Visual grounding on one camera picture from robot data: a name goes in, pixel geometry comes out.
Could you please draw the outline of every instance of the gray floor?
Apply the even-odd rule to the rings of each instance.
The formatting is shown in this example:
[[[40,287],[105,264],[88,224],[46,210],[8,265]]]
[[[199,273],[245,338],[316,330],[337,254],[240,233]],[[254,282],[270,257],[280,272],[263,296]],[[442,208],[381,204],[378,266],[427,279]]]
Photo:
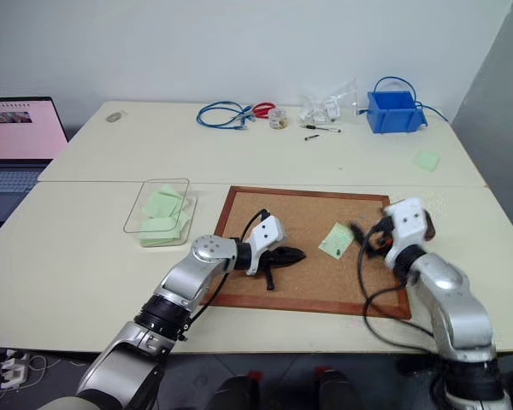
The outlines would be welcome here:
[[[397,373],[403,356],[387,354],[173,354],[163,379],[160,410],[198,410],[223,381],[248,371],[263,372],[262,410],[314,410],[313,370],[330,366],[342,371],[356,385],[368,410],[431,409],[428,399],[430,371],[410,377]],[[56,361],[50,357],[50,364]],[[513,370],[513,355],[500,359],[502,370]],[[48,369],[42,381],[29,389],[11,391],[0,400],[0,409],[36,409],[72,395],[86,366],[63,360]],[[33,372],[29,381],[38,378]]]

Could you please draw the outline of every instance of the screwdriver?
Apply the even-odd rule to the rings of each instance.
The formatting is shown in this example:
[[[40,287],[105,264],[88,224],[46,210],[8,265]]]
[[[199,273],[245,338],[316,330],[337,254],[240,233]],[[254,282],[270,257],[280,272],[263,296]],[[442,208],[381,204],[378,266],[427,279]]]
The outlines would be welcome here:
[[[330,131],[330,132],[340,132],[339,128],[326,128],[324,126],[312,126],[311,124],[301,124],[302,128],[308,128],[309,130],[323,130],[323,131]]]

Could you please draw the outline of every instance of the white table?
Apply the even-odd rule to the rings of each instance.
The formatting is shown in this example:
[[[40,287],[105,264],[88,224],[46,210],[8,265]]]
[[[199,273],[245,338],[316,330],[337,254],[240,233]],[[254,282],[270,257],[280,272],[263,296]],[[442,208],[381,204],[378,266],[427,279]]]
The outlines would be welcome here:
[[[37,184],[0,230],[0,346],[99,351],[133,318],[190,246],[143,249],[123,232],[138,188]],[[215,229],[229,185],[192,188],[198,205],[189,241]],[[513,227],[489,189],[280,188],[381,193],[392,201],[420,196],[438,232],[428,249],[469,275],[492,317],[498,349],[513,350]],[[428,325],[422,306],[410,302],[415,320]],[[389,336],[430,346],[388,319],[376,322]],[[187,336],[175,352],[397,351],[375,340],[360,317],[325,313],[211,307]]]
[[[266,120],[248,130],[200,126],[204,104],[107,102],[76,134],[40,181],[140,181],[267,185],[485,186],[450,125],[426,112],[418,132],[373,134],[364,116],[341,133],[291,124],[273,130]],[[106,117],[123,112],[114,123]],[[311,134],[320,137],[304,141]],[[412,163],[420,150],[441,155],[433,173]]]

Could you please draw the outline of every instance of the white wall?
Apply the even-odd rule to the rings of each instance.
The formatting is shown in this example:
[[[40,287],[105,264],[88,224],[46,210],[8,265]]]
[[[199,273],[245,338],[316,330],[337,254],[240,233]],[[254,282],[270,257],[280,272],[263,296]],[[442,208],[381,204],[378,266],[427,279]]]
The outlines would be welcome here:
[[[0,96],[296,104],[401,75],[453,118],[511,0],[0,0]]]

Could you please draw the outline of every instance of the blue plastic bin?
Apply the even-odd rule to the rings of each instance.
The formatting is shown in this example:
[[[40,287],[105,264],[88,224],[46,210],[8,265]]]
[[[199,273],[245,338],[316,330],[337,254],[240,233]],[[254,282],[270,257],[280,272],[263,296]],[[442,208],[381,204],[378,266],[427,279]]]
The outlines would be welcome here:
[[[409,91],[371,91],[367,120],[375,134],[414,132],[428,124]]]

